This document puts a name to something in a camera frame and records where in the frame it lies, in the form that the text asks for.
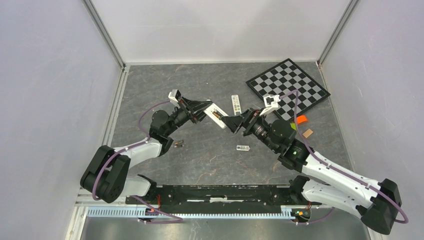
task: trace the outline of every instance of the checkerboard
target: checkerboard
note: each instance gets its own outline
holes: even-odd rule
[[[328,91],[289,58],[246,83],[261,99],[268,95],[282,96],[295,89],[299,90],[301,95],[297,101],[297,115],[303,114],[330,96]],[[292,120],[295,115],[295,99],[294,94],[283,98],[278,103],[280,108],[274,111],[277,117]]]

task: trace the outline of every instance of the small wooden block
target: small wooden block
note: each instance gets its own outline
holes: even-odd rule
[[[313,131],[312,131],[311,129],[308,129],[308,130],[306,130],[306,131],[303,133],[303,136],[307,139],[307,138],[309,138],[309,136],[310,136],[312,133],[313,133]]]

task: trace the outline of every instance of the metal floor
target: metal floor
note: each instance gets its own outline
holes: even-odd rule
[[[189,65],[131,66],[112,139],[112,147],[125,146],[142,140],[138,130],[140,115],[156,103],[166,101],[172,89],[179,89],[191,100],[210,99],[232,116],[231,95],[238,95],[241,110],[262,108],[264,103],[245,81],[262,73],[276,63],[217,63]],[[314,62],[299,62],[318,83],[324,85]],[[171,113],[172,104],[160,106]],[[149,129],[153,111],[142,125]],[[303,131],[313,130],[310,145],[324,156],[350,168],[330,100],[319,103],[305,114],[309,123]],[[267,121],[277,117],[271,113]],[[184,139],[184,147],[171,148],[165,155],[142,162],[129,171],[130,176],[143,174],[158,184],[288,184],[298,173],[286,169],[253,135],[242,137],[221,129],[208,117],[199,124],[191,122],[174,132],[174,140]],[[250,151],[237,151],[236,145],[249,145]]]
[[[276,63],[221,63],[190,65],[131,66],[112,139],[112,147],[140,141],[145,136],[138,130],[140,115],[152,105],[166,101],[172,89],[192,100],[211,99],[230,116],[231,95],[239,95],[242,111],[261,108],[263,102],[245,81]],[[318,83],[323,79],[314,62],[297,63]],[[160,108],[168,112],[171,104]],[[148,129],[153,112],[142,125]],[[312,129],[310,145],[332,161],[350,169],[348,155],[330,100],[319,103],[305,114]],[[268,122],[276,120],[274,114]],[[161,157],[142,162],[129,175],[143,174],[158,184],[288,184],[298,173],[284,168],[273,154],[254,136],[242,137],[221,129],[205,118],[200,124],[186,123],[172,136],[184,139],[184,147],[171,148]],[[236,145],[249,145],[250,151],[236,151]],[[329,210],[313,209],[312,219]],[[283,219],[185,219],[179,224],[144,225],[132,218],[88,217],[81,239],[285,239],[295,240],[367,240],[367,228],[352,215],[335,211],[327,220],[310,226],[296,227]]]

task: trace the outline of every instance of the cable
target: cable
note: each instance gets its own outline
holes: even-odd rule
[[[309,217],[308,218],[304,217],[304,215],[299,215],[299,217],[302,218],[302,219],[304,219],[304,220],[306,220],[309,223],[309,220],[311,220],[311,218],[312,218],[312,209],[308,209],[308,210],[306,210],[306,212],[307,213],[309,212]]]
[[[128,147],[122,148],[121,150],[118,150],[118,151],[117,151],[117,152],[115,152],[112,156],[110,156],[110,157],[109,157],[109,159],[107,159],[107,161],[104,163],[104,165],[101,167],[100,171],[98,172],[98,175],[97,175],[97,177],[95,178],[95,181],[94,181],[94,185],[93,185],[93,188],[92,188],[92,198],[93,198],[94,200],[96,200],[96,201],[99,201],[99,200],[100,200],[100,197],[97,197],[97,196],[96,196],[97,185],[99,184],[100,177],[103,175],[103,173],[105,172],[105,170],[106,170],[107,166],[108,166],[108,165],[112,162],[112,160],[113,160],[116,156],[118,156],[119,154],[121,154],[121,153],[123,153],[123,152],[125,152],[125,151],[128,151],[128,150],[130,150],[130,149],[133,149],[133,148],[135,148],[135,147],[142,146],[142,145],[146,144],[146,143],[150,140],[149,132],[148,132],[148,131],[146,131],[146,130],[144,130],[144,129],[142,128],[142,126],[141,126],[142,118],[143,118],[143,117],[144,117],[144,116],[145,116],[145,115],[146,115],[146,114],[147,114],[150,110],[152,110],[153,108],[155,108],[155,107],[157,107],[157,106],[159,106],[159,105],[162,105],[162,104],[169,103],[169,102],[170,102],[170,101],[168,100],[168,101],[164,101],[164,102],[158,103],[158,104],[156,104],[156,105],[152,106],[151,108],[147,109],[145,112],[143,112],[143,113],[141,114],[141,117],[140,117],[140,119],[138,120],[138,128],[140,128],[140,130],[141,130],[141,131],[143,131],[143,132],[147,135],[146,140],[145,140],[145,141],[138,142],[138,143],[135,143],[135,144],[130,145],[130,146],[128,146]]]
[[[141,202],[142,204],[146,205],[147,207],[153,209],[157,213],[160,213],[162,215],[165,215],[165,216],[171,217],[173,219],[176,219],[176,220],[172,220],[172,221],[144,221],[145,224],[177,224],[177,223],[181,223],[183,221],[183,219],[181,217],[179,217],[179,216],[175,216],[175,215],[166,213],[164,211],[161,211],[161,210],[153,207],[152,205],[148,204],[146,201],[144,201],[143,199],[141,199],[141,197],[139,197],[139,196],[132,195],[131,197],[133,197],[137,201]]]
[[[161,209],[161,195],[159,194],[159,195],[157,195],[157,209]]]
[[[311,207],[312,207],[312,202],[309,202],[309,203],[307,204],[306,211],[310,210],[310,209],[311,209]]]
[[[306,149],[308,150],[308,152],[313,156],[313,158],[315,158],[318,162],[320,162],[321,164],[324,164],[324,166],[326,166],[327,168],[330,168],[330,169],[332,169],[332,170],[334,170],[334,171],[336,171],[336,172],[338,172],[339,174],[341,174],[341,175],[343,175],[343,176],[345,176],[345,177],[348,177],[348,178],[350,178],[350,179],[352,179],[352,180],[354,180],[355,182],[358,182],[359,184],[361,184],[361,185],[363,185],[363,186],[368,186],[368,184],[365,182],[365,181],[362,181],[361,179],[359,179],[359,178],[357,178],[357,177],[355,177],[355,176],[352,176],[352,175],[350,175],[349,173],[347,173],[347,172],[345,172],[345,171],[343,171],[343,170],[341,170],[341,169],[338,169],[338,168],[336,168],[336,167],[334,167],[334,166],[332,166],[332,165],[328,165],[327,164],[327,162],[325,162],[324,160],[322,160],[322,159],[320,159],[319,157],[317,157],[317,155],[315,155],[315,153],[314,153],[314,151],[312,151],[312,149],[311,149],[311,147],[309,146],[309,144],[308,144],[308,141],[306,140],[306,138],[303,136],[303,133],[302,133],[302,131],[299,129],[299,126],[298,126],[298,121],[296,121],[296,118],[297,118],[297,109],[298,109],[298,99],[299,99],[299,90],[297,90],[297,89],[295,89],[295,90],[293,90],[293,91],[291,91],[291,92],[289,92],[289,93],[287,93],[287,94],[285,94],[285,95],[283,95],[283,96],[280,96],[280,99],[282,100],[283,98],[285,98],[285,97],[287,97],[287,96],[289,96],[289,95],[291,95],[291,94],[294,94],[295,93],[295,95],[296,95],[296,100],[295,100],[295,102],[294,102],[294,124],[296,125],[296,131],[297,131],[297,134],[299,134],[299,136],[300,136],[300,138],[302,139],[302,142],[303,142],[303,144],[305,145],[305,147],[306,147]],[[378,190],[377,188],[375,188],[374,186],[372,186],[372,185],[370,185],[369,186],[369,189],[371,189],[371,190],[373,190],[374,192],[376,192],[376,193],[378,193],[380,196],[382,196],[384,199],[386,199],[390,204],[392,204],[395,208],[396,208],[396,210],[402,215],[402,217],[403,217],[403,220],[398,220],[398,219],[395,219],[394,221],[396,222],[396,223],[400,223],[400,224],[407,224],[408,222],[409,222],[409,219],[408,219],[408,217],[407,217],[407,214],[402,210],[402,208],[398,205],[398,204],[396,204],[396,202],[395,201],[393,201],[390,197],[388,197],[386,194],[384,194],[382,191],[380,191],[380,190]]]

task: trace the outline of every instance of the gray stone surface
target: gray stone surface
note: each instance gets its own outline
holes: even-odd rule
[[[166,101],[172,89],[179,89],[191,100],[213,100],[232,116],[231,95],[240,98],[241,110],[261,108],[263,102],[245,81],[262,73],[276,63],[217,63],[189,65],[131,66],[123,94],[112,146],[124,146],[140,141],[145,136],[138,130],[140,115],[156,103]],[[314,62],[297,63],[318,83],[323,79]],[[154,110],[173,110],[165,104]],[[148,129],[153,111],[142,120]],[[347,152],[333,108],[328,99],[305,114],[309,123],[303,131],[313,130],[310,145],[330,160],[350,169]],[[271,113],[268,122],[276,120]],[[242,137],[221,129],[211,119],[200,124],[186,123],[171,136],[184,139],[184,147],[171,148],[161,157],[146,160],[129,171],[129,175],[143,174],[158,184],[288,184],[298,173],[288,170],[254,136]],[[236,145],[249,145],[250,151],[237,151]]]

